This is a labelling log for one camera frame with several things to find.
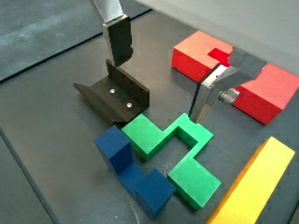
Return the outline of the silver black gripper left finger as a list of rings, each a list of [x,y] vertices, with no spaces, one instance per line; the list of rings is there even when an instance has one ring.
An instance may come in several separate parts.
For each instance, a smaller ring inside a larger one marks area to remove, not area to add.
[[[119,0],[89,0],[97,15],[103,18],[103,33],[111,60],[116,67],[132,57],[131,18],[124,14]]]

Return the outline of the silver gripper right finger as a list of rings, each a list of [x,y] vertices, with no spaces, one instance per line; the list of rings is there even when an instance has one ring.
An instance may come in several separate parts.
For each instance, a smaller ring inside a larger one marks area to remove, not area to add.
[[[191,109],[189,118],[197,123],[215,107],[217,102],[224,102],[228,105],[239,97],[236,86],[253,80],[263,70],[267,62],[233,48],[228,56],[228,67],[216,65],[207,78],[197,84]]]

